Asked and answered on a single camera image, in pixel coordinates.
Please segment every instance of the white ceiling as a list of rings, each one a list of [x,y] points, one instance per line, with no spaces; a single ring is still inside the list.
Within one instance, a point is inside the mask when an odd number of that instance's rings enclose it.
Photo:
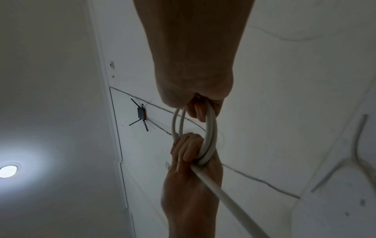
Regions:
[[[0,237],[124,237],[83,1],[0,1]]]

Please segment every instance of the white wall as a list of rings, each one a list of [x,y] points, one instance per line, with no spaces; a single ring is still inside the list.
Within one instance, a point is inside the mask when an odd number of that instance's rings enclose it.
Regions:
[[[0,3],[0,237],[131,237],[82,3]]]
[[[132,1],[93,2],[110,86],[169,109],[157,93],[150,50]],[[375,4],[256,1],[235,59],[234,88],[218,117],[217,148],[223,163],[303,193],[375,80]],[[129,97],[118,91],[114,95],[115,112],[121,111],[118,119],[125,126],[132,116]],[[151,106],[148,111],[168,127],[169,113]],[[123,157],[124,166],[130,166],[145,200],[158,208],[162,179],[145,179],[143,174],[162,178],[163,169],[132,163],[162,163],[171,139],[138,127],[119,129],[123,153],[131,155]],[[226,170],[224,189],[272,237],[291,236],[294,199]],[[230,214],[221,219],[219,237],[246,236],[235,232]]]

